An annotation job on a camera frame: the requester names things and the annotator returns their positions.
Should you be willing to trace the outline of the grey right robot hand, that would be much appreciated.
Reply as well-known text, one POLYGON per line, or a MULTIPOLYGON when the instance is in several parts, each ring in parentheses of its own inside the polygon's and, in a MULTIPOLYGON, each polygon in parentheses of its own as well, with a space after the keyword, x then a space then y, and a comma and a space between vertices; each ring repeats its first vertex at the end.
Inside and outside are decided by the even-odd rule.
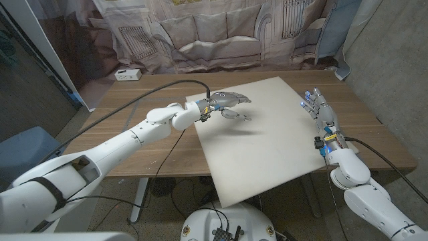
POLYGON ((348 148, 341 133, 338 117, 318 88, 306 91, 301 107, 313 118, 318 136, 330 151, 348 148))

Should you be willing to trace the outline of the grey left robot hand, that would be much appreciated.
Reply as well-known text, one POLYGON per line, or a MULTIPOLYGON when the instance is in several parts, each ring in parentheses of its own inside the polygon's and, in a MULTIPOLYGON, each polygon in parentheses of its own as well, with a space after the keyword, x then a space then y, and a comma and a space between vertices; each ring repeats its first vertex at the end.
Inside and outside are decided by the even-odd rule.
POLYGON ((216 92, 207 99, 207 113, 219 111, 222 117, 240 121, 251 121, 251 118, 244 114, 239 114, 229 108, 242 103, 251 103, 251 100, 236 92, 216 92))

